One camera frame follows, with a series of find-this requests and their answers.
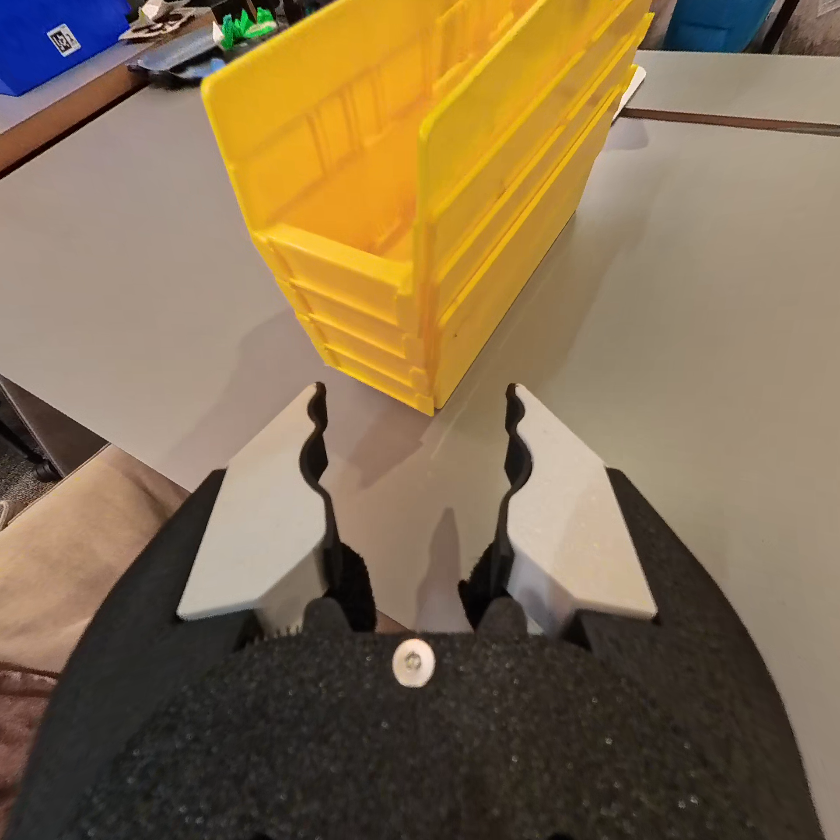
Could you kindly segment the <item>black pouch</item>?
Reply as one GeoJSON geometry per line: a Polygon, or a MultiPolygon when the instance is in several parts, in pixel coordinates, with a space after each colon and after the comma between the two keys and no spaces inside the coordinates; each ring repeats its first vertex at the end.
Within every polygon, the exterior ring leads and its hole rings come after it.
{"type": "Polygon", "coordinates": [[[196,29],[135,57],[130,73],[156,88],[194,88],[226,65],[210,28],[196,29]]]}

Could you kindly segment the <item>person's brown top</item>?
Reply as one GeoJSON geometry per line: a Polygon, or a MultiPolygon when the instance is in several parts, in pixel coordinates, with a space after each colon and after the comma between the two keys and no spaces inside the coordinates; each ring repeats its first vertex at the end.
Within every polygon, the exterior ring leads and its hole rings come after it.
{"type": "Polygon", "coordinates": [[[1,665],[1,834],[4,835],[56,675],[1,665]]]}

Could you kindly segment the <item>printed paper sheet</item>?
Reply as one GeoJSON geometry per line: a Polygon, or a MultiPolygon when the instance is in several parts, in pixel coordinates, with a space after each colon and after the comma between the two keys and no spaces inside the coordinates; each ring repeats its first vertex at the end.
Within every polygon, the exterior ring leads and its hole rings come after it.
{"type": "Polygon", "coordinates": [[[187,1],[149,1],[129,21],[129,27],[119,36],[119,41],[139,43],[169,35],[191,21],[196,9],[187,1]]]}

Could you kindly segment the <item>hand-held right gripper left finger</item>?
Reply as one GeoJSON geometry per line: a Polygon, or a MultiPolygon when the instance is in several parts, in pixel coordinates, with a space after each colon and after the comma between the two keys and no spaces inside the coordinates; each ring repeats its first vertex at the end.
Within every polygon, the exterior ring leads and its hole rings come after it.
{"type": "Polygon", "coordinates": [[[339,604],[355,632],[375,630],[371,579],[341,540],[322,485],[327,390],[303,391],[229,462],[177,615],[191,622],[252,612],[267,636],[302,629],[308,605],[339,604]]]}

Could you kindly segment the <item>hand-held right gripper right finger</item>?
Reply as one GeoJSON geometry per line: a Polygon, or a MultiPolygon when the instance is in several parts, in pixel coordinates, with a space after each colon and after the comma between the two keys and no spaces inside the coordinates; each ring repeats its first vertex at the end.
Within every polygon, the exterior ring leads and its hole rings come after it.
{"type": "Polygon", "coordinates": [[[602,459],[524,385],[509,384],[506,400],[509,487],[493,540],[458,583],[470,626],[504,597],[549,637],[581,612],[654,620],[654,595],[602,459]]]}

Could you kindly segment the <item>brown wooden desk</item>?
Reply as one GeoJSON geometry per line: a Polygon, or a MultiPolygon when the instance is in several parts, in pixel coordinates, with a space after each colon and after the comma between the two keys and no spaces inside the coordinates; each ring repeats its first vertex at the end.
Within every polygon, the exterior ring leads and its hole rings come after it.
{"type": "Polygon", "coordinates": [[[13,118],[9,112],[13,103],[3,103],[1,176],[14,172],[144,86],[140,74],[118,65],[96,77],[86,72],[79,82],[54,80],[42,91],[31,91],[17,102],[26,115],[13,118]]]}

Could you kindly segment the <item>teal blue container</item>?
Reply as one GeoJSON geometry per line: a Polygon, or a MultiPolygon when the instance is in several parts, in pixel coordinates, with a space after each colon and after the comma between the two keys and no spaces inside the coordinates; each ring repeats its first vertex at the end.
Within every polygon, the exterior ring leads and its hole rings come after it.
{"type": "Polygon", "coordinates": [[[712,53],[744,51],[775,1],[677,1],[661,49],[712,53]]]}

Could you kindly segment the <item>person's beige trousers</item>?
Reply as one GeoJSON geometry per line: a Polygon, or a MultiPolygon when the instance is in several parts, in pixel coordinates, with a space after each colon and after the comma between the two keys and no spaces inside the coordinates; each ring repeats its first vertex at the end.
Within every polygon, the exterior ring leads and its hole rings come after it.
{"type": "Polygon", "coordinates": [[[107,446],[1,532],[1,663],[57,675],[113,586],[190,492],[107,446]]]}

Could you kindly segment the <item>green wrapper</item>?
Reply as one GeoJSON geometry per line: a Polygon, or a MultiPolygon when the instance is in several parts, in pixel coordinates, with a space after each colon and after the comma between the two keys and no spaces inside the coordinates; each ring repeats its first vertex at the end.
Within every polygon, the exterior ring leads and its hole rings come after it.
{"type": "Polygon", "coordinates": [[[213,40],[223,51],[279,33],[274,13],[263,7],[256,7],[253,14],[242,7],[236,14],[226,12],[214,18],[213,40]]]}

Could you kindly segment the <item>blue box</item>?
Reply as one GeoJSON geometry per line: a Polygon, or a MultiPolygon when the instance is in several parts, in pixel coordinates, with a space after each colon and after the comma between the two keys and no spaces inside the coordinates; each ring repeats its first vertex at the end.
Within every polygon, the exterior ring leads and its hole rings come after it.
{"type": "Polygon", "coordinates": [[[2,1],[1,93],[19,97],[117,44],[125,1],[2,1]]]}

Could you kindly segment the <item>grey desk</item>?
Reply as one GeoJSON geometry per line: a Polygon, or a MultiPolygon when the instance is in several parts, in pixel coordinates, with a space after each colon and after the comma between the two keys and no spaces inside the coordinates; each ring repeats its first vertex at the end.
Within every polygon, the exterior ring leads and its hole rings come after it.
{"type": "Polygon", "coordinates": [[[838,59],[637,61],[574,217],[435,416],[323,364],[195,90],[2,178],[2,374],[189,490],[323,382],[343,539],[428,630],[465,624],[524,384],[719,583],[838,838],[838,59]]]}

